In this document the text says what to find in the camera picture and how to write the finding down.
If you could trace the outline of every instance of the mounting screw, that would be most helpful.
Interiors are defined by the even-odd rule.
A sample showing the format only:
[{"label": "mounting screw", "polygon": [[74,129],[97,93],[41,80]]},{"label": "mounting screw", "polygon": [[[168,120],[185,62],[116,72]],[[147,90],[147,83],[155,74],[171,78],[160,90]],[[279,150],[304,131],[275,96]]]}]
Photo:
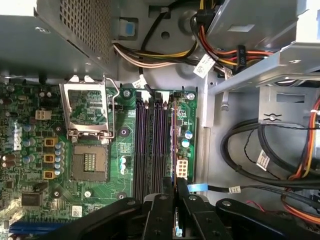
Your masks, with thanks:
[{"label": "mounting screw", "polygon": [[124,90],[124,91],[123,91],[123,96],[124,96],[125,98],[129,98],[129,97],[131,96],[131,92],[130,92],[129,90]]},{"label": "mounting screw", "polygon": [[128,201],[127,204],[128,204],[128,205],[135,205],[136,202],[135,202],[135,201]]},{"label": "mounting screw", "polygon": [[195,200],[197,200],[197,197],[196,197],[196,196],[194,196],[194,195],[191,195],[191,196],[189,196],[189,200],[191,200],[191,201],[195,201]]},{"label": "mounting screw", "polygon": [[188,93],[187,94],[187,96],[186,96],[186,98],[188,99],[188,100],[194,100],[195,98],[196,98],[196,95],[194,94],[194,93]]},{"label": "mounting screw", "polygon": [[230,207],[231,206],[231,202],[229,201],[223,201],[222,204],[226,207]]},{"label": "mounting screw", "polygon": [[168,199],[168,197],[166,195],[163,195],[163,196],[160,197],[160,199],[161,200],[166,200],[166,199]]}]

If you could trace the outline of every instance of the chipset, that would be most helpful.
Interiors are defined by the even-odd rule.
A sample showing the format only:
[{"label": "chipset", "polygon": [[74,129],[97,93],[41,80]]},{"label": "chipset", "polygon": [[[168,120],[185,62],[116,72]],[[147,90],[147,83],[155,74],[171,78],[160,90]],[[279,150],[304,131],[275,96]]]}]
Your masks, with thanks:
[{"label": "chipset", "polygon": [[74,180],[105,182],[108,178],[108,149],[103,146],[76,145],[72,157]]},{"label": "chipset", "polygon": [[21,195],[22,207],[40,207],[43,195],[41,193],[23,192]]}]

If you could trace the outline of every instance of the blue plastic tab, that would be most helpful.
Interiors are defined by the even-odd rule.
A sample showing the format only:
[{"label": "blue plastic tab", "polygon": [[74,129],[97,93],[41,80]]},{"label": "blue plastic tab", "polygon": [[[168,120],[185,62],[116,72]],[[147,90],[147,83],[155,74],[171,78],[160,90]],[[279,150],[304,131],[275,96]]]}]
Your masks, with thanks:
[{"label": "blue plastic tab", "polygon": [[207,183],[190,184],[188,185],[189,192],[205,192],[208,191]]}]

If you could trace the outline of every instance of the white label tag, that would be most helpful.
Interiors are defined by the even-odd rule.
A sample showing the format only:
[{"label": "white label tag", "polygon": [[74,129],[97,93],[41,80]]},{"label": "white label tag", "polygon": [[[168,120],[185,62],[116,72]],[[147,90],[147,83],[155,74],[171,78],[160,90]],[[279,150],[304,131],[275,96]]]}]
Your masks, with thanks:
[{"label": "white label tag", "polygon": [[81,218],[82,217],[82,206],[72,206],[72,217]]},{"label": "white label tag", "polygon": [[229,187],[229,193],[230,194],[240,194],[241,193],[241,187],[240,186]]},{"label": "white label tag", "polygon": [[132,85],[135,89],[145,89],[145,85],[147,84],[145,77],[140,75],[140,79],[133,82]]},{"label": "white label tag", "polygon": [[267,171],[267,166],[269,164],[270,157],[267,156],[265,151],[261,150],[258,160],[256,161],[256,165],[262,168],[264,171]]},{"label": "white label tag", "polygon": [[229,78],[232,78],[234,74],[232,73],[232,70],[230,68],[227,68],[226,66],[223,66],[224,70],[224,79],[228,80]]},{"label": "white label tag", "polygon": [[204,78],[210,69],[215,65],[216,61],[212,59],[209,55],[205,54],[201,58],[198,65],[194,68],[193,72],[197,74],[200,78]]}]

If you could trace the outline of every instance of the mounting hole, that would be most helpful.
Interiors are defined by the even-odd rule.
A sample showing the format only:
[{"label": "mounting hole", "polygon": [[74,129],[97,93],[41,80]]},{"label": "mounting hole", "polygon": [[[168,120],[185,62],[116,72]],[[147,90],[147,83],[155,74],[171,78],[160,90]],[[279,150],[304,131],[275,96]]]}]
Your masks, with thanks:
[{"label": "mounting hole", "polygon": [[220,237],[221,233],[219,231],[212,231],[215,237]]},{"label": "mounting hole", "polygon": [[164,39],[164,40],[169,39],[170,38],[170,33],[167,32],[167,31],[163,31],[161,33],[161,38]]}]

